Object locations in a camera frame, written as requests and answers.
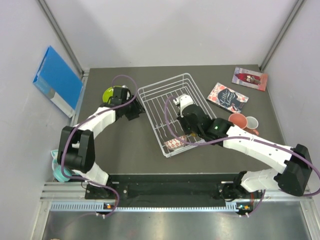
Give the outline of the white wire dish rack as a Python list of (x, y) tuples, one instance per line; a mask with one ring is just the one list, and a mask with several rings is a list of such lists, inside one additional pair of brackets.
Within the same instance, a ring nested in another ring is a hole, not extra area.
[(201, 107), (205, 114), (209, 115), (212, 119), (216, 117), (215, 113), (210, 108), (209, 103), (206, 101), (189, 73), (183, 73), (138, 89), (140, 102), (148, 116), (162, 154), (166, 158), (170, 158), (194, 148), (193, 145), (183, 145), (171, 150), (165, 145), (165, 142), (174, 138), (165, 122), (165, 113), (167, 113), (169, 126), (173, 132), (179, 137), (184, 135), (184, 131), (177, 120), (179, 108), (173, 101), (170, 101), (167, 108), (165, 108), (165, 101), (170, 96), (179, 97), (183, 94), (189, 95), (193, 102)]

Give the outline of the lime green plate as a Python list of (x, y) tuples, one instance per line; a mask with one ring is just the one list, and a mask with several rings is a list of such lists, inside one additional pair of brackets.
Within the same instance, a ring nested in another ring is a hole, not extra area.
[[(115, 87), (126, 87), (125, 85), (120, 86), (120, 85), (116, 85)], [(113, 92), (114, 92), (114, 88), (111, 86), (108, 89), (106, 89), (102, 95), (102, 102), (103, 103), (107, 103), (109, 98), (113, 96)], [(130, 91), (127, 92), (127, 100), (129, 99), (129, 97), (131, 96)]]

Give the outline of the red patterned white bowl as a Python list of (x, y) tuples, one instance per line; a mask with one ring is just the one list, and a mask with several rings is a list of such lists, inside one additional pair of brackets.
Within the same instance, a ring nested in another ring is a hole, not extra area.
[(164, 148), (169, 151), (175, 151), (183, 148), (186, 144), (184, 142), (181, 142), (180, 139), (186, 142), (188, 138), (186, 135), (181, 135), (178, 138), (167, 140), (164, 142)]

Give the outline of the pink plastic cup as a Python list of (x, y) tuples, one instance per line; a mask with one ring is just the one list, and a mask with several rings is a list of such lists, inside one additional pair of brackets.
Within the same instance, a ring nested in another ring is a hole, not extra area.
[(237, 125), (241, 129), (245, 129), (248, 125), (247, 118), (241, 113), (233, 113), (228, 117), (228, 121)]

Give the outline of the teal object behind arm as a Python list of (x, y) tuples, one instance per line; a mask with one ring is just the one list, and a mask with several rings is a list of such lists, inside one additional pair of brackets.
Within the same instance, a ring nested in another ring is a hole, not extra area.
[(68, 182), (71, 179), (71, 176), (73, 175), (72, 171), (64, 168), (64, 174), (66, 176), (64, 176), (62, 174), (62, 168), (61, 165), (58, 164), (58, 150), (52, 150), (51, 152), (51, 156), (52, 156), (52, 162), (51, 162), (51, 167), (52, 167), (52, 174), (54, 176), (54, 178), (60, 182), (60, 183), (64, 183), (64, 182)]

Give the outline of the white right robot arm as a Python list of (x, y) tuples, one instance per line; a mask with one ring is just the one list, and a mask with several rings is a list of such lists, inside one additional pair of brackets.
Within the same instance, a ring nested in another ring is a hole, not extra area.
[(210, 118), (191, 103), (179, 106), (177, 120), (186, 134), (195, 134), (211, 145), (219, 145), (250, 156), (268, 165), (261, 171), (242, 171), (233, 181), (233, 192), (245, 198), (257, 190), (279, 189), (289, 195), (303, 196), (312, 168), (307, 147), (276, 144), (251, 134), (223, 118)]

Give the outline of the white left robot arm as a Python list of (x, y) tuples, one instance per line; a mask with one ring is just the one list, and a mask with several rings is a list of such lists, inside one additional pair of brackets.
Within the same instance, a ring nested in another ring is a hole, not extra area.
[(108, 183), (109, 175), (95, 161), (95, 138), (121, 117), (125, 116), (131, 121), (144, 112), (140, 102), (126, 86), (115, 86), (108, 100), (82, 124), (62, 129), (57, 163), (96, 186), (96, 192), (102, 198), (109, 198), (114, 187)]

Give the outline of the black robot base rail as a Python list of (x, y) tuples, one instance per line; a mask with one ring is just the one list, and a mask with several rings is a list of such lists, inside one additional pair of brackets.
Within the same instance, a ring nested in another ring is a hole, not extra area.
[(205, 195), (234, 200), (250, 196), (240, 185), (242, 176), (239, 173), (111, 174), (105, 185), (113, 187), (124, 199), (143, 195)]

